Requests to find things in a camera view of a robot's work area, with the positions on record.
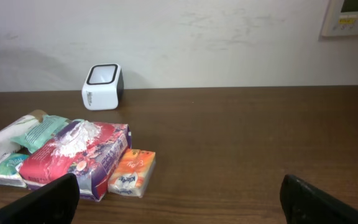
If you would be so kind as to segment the beige wall control panel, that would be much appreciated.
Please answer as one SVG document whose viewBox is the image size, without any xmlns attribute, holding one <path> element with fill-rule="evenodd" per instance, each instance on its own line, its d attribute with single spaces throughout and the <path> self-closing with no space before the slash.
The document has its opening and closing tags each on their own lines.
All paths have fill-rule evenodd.
<svg viewBox="0 0 358 224">
<path fill-rule="evenodd" d="M 319 36 L 321 38 L 358 35 L 358 0 L 329 0 Z"/>
</svg>

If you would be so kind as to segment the white barcode scanner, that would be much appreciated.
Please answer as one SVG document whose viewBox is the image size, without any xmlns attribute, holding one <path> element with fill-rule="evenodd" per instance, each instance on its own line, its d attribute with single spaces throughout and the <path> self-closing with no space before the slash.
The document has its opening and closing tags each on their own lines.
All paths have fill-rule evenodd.
<svg viewBox="0 0 358 224">
<path fill-rule="evenodd" d="M 81 89 L 85 108 L 93 111 L 117 108 L 123 93 L 122 69 L 115 63 L 91 67 Z"/>
</svg>

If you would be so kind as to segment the white tube package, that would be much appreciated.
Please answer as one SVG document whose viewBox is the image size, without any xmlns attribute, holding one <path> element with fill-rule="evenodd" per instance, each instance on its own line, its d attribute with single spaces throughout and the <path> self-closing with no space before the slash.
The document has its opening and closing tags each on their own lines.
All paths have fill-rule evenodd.
<svg viewBox="0 0 358 224">
<path fill-rule="evenodd" d="M 18 152 L 21 146 L 11 141 L 11 138 L 20 136 L 40 124 L 45 115 L 47 115 L 47 113 L 42 110 L 34 110 L 0 130 L 0 158 L 5 154 Z"/>
</svg>

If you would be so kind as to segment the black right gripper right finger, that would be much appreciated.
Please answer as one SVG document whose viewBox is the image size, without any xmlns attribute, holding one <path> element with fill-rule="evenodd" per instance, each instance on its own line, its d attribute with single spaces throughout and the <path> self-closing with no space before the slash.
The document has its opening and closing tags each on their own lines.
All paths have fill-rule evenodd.
<svg viewBox="0 0 358 224">
<path fill-rule="evenodd" d="M 280 203 L 288 224 L 358 224 L 358 210 L 295 175 L 283 178 Z"/>
</svg>

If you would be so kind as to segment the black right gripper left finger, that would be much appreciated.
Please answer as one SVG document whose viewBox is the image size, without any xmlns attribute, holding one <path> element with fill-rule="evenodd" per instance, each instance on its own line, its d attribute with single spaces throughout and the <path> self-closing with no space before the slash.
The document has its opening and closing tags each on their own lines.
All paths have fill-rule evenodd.
<svg viewBox="0 0 358 224">
<path fill-rule="evenodd" d="M 0 224 L 71 223 L 79 199 L 76 175 L 65 174 L 0 208 Z"/>
</svg>

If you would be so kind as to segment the orange pocket tissue pack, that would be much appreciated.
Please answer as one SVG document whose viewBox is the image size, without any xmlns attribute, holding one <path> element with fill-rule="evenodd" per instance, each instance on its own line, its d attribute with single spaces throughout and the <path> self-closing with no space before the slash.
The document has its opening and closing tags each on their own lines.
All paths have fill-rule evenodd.
<svg viewBox="0 0 358 224">
<path fill-rule="evenodd" d="M 156 153 L 128 149 L 108 181 L 108 192 L 142 198 L 155 167 Z"/>
</svg>

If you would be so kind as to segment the red purple tissue pack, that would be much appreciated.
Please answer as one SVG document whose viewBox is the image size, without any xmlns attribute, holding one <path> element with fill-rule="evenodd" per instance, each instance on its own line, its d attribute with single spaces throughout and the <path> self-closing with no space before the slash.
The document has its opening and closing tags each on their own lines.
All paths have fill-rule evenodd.
<svg viewBox="0 0 358 224">
<path fill-rule="evenodd" d="M 74 120 L 32 153 L 19 168 L 28 188 L 35 190 L 74 174 L 80 197 L 100 201 L 123 154 L 132 147 L 128 124 Z"/>
</svg>

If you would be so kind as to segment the green white pocket tissue pack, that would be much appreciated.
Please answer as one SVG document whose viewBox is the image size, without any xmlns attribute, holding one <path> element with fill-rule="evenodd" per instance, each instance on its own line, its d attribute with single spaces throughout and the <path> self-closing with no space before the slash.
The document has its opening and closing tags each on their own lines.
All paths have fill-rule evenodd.
<svg viewBox="0 0 358 224">
<path fill-rule="evenodd" d="M 28 158 L 25 154 L 6 154 L 0 159 L 0 185 L 26 188 L 27 184 L 23 181 L 19 168 Z"/>
</svg>

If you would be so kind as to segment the teal pouch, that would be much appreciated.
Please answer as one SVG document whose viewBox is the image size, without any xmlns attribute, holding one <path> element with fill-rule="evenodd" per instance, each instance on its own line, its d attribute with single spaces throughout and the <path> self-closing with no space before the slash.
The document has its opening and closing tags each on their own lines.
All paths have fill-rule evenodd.
<svg viewBox="0 0 358 224">
<path fill-rule="evenodd" d="M 11 138 L 11 141 L 27 148 L 33 154 L 48 140 L 58 134 L 71 120 L 57 115 L 44 115 L 43 121 L 24 134 Z"/>
</svg>

